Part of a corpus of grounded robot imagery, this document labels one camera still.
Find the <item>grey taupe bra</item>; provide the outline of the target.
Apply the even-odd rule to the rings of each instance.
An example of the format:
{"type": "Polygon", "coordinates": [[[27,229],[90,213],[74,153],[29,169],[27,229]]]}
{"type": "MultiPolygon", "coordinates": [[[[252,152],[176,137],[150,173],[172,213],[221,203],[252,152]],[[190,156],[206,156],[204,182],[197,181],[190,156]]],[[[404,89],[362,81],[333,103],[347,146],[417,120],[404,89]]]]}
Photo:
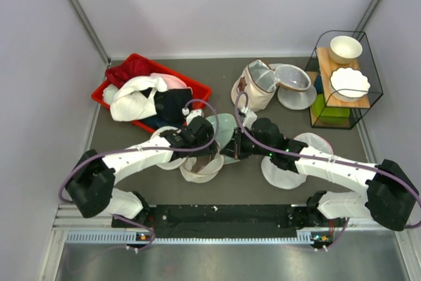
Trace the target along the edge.
{"type": "Polygon", "coordinates": [[[209,163],[214,160],[214,155],[207,155],[202,157],[197,157],[195,163],[193,164],[191,171],[194,173],[199,173],[202,171],[209,163]]]}

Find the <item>white mesh bra laundry bag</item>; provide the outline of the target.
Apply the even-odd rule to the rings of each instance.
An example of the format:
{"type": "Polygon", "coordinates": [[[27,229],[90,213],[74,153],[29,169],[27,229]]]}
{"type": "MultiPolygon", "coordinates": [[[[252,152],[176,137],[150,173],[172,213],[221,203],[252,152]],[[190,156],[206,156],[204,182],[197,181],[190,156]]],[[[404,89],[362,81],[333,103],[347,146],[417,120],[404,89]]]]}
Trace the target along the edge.
{"type": "Polygon", "coordinates": [[[224,158],[220,154],[218,144],[216,144],[216,148],[216,154],[211,154],[214,155],[214,160],[199,173],[191,171],[191,168],[196,161],[196,157],[176,159],[175,161],[169,163],[160,163],[157,166],[163,170],[175,170],[178,168],[187,182],[203,184],[211,181],[220,172],[224,165],[224,158]]]}

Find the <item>white bra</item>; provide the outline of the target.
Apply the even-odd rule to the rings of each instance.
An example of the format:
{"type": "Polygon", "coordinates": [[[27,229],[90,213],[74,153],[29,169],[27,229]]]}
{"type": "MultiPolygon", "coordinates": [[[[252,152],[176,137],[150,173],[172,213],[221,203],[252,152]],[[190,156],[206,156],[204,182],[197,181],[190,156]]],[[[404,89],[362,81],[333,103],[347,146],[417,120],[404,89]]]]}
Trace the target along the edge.
{"type": "Polygon", "coordinates": [[[128,80],[110,104],[112,119],[129,122],[155,116],[154,96],[156,92],[167,90],[168,86],[161,77],[138,76],[128,80]]]}

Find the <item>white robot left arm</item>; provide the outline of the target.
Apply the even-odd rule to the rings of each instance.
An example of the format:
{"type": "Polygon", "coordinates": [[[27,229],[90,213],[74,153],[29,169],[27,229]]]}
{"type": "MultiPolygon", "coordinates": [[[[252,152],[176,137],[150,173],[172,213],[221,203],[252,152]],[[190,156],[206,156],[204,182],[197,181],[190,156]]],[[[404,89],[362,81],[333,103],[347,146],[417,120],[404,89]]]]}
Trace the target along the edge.
{"type": "Polygon", "coordinates": [[[150,140],[127,149],[85,153],[60,191],[67,192],[84,218],[110,214],[142,226],[149,218],[147,203],[138,193],[122,191],[115,184],[151,166],[216,152],[212,124],[197,116],[180,129],[163,130],[150,140]]]}

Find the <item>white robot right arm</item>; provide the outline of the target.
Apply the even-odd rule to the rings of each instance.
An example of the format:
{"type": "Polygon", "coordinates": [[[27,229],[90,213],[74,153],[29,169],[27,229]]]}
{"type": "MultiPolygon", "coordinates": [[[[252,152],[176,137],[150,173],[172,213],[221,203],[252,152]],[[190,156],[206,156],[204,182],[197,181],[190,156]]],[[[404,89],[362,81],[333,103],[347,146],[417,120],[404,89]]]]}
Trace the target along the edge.
{"type": "Polygon", "coordinates": [[[329,155],[285,137],[267,118],[258,119],[251,128],[235,128],[222,152],[236,160],[269,157],[280,170],[347,188],[347,193],[320,191],[308,199],[307,218],[314,225],[333,218],[369,218],[393,231],[420,227],[408,224],[414,206],[420,203],[418,190],[394,161],[361,163],[329,155]]]}

